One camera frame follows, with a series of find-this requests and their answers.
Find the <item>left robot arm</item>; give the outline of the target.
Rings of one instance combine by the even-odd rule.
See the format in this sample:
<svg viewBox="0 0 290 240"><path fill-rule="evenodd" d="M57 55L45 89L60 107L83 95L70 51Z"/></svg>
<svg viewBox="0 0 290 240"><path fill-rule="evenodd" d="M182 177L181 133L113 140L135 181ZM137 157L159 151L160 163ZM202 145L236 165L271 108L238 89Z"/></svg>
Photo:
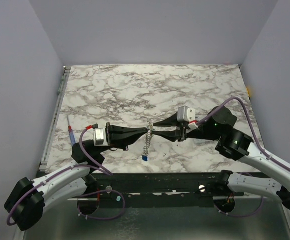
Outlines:
<svg viewBox="0 0 290 240"><path fill-rule="evenodd" d="M72 160L68 164L45 176L33 180L24 177L16 183L4 203L7 226L28 230L53 206L73 197L92 196L95 191L95 185L89 181L92 173L98 171L112 176L103 166L101 154L111 149L127 151L147 132L146 128L110 124L103 128L97 124L85 127L72 146Z"/></svg>

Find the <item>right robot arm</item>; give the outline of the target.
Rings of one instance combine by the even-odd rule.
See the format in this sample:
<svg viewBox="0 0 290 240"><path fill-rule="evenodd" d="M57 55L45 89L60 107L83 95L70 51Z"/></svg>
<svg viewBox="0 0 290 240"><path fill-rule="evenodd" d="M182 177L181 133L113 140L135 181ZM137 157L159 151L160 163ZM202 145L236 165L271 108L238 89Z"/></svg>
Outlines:
<svg viewBox="0 0 290 240"><path fill-rule="evenodd" d="M219 195L251 193L274 199L290 210L290 163L263 149L255 138L235 129L237 117L226 107L215 107L201 124L194 115L193 108L180 107L171 117L154 123L154 127L176 129L153 131L153 134L171 142L189 138L216 141L215 149L222 156L249 165L266 175L262 179L223 171L223 178L214 184Z"/></svg>

